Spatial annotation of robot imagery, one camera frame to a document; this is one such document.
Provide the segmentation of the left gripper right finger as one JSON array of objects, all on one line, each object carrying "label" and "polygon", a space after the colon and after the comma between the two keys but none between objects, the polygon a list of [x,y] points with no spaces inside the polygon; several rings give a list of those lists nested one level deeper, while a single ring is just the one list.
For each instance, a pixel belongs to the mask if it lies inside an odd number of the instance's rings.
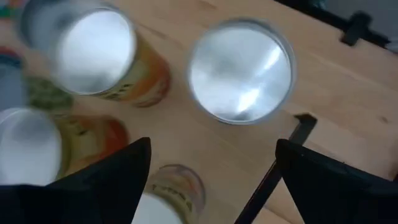
[{"label": "left gripper right finger", "polygon": [[275,156],[305,223],[397,223],[397,183],[287,139]]}]

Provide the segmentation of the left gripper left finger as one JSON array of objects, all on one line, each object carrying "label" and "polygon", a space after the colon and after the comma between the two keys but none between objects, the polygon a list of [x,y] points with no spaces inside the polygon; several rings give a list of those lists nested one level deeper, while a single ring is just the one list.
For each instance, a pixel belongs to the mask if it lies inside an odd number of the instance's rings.
[{"label": "left gripper left finger", "polygon": [[1,186],[1,223],[131,223],[151,161],[144,137],[46,186]]}]

